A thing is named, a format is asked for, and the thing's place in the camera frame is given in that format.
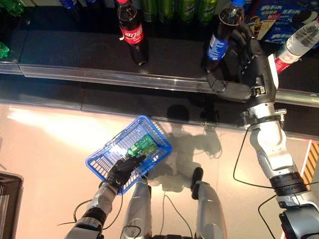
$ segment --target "blue bottle cap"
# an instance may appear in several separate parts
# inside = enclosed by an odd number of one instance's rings
[[[235,6],[243,6],[245,4],[245,0],[232,0]]]

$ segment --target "blue shopping basket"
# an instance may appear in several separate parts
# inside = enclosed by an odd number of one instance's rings
[[[101,180],[105,180],[112,166],[125,156],[128,149],[146,134],[152,137],[157,148],[143,161],[141,166],[132,172],[127,184],[122,188],[122,194],[125,194],[139,178],[172,151],[171,144],[148,117],[137,117],[125,130],[106,143],[104,147],[91,154],[85,161],[86,166]]]

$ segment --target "shiny floor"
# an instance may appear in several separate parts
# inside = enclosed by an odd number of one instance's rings
[[[86,157],[133,120],[125,116],[0,105],[0,170],[24,179],[17,239],[64,238],[72,225],[56,225],[71,222],[74,208],[91,199],[100,183],[86,167]],[[167,122],[161,125],[174,150],[150,173],[153,235],[160,232],[164,191],[195,232],[197,202],[191,198],[189,177],[195,167],[201,166],[203,180],[217,191],[222,202],[228,238],[271,238],[257,208],[274,195],[273,190],[245,185],[232,178],[244,132]],[[288,138],[287,148],[299,169],[308,143],[309,140]],[[269,185],[248,138],[236,176],[246,182]],[[122,211],[115,223],[103,232],[106,238],[120,237],[133,190],[124,195]],[[117,196],[107,225],[117,214],[120,201],[121,197]],[[169,201],[166,200],[164,206],[162,233],[189,236],[187,226]],[[85,206],[81,207],[77,217],[84,210]],[[261,211],[276,238],[280,238],[278,213],[281,209],[275,199]]]

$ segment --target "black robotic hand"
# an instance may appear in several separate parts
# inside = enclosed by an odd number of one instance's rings
[[[276,87],[274,85],[268,57],[264,54],[259,41],[253,37],[249,26],[239,24],[232,31],[231,39],[236,43],[229,49],[235,54],[237,81],[222,81],[218,71],[207,74],[208,83],[214,94],[219,97],[239,102],[256,101],[274,102]]]
[[[144,159],[144,155],[140,157],[132,156],[128,158],[121,158],[113,165],[106,181],[119,190],[127,183],[133,170],[140,166]]]

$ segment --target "blue box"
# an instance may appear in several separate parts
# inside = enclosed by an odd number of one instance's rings
[[[247,23],[258,40],[283,44],[315,20],[318,11],[317,0],[257,0],[250,7]]]

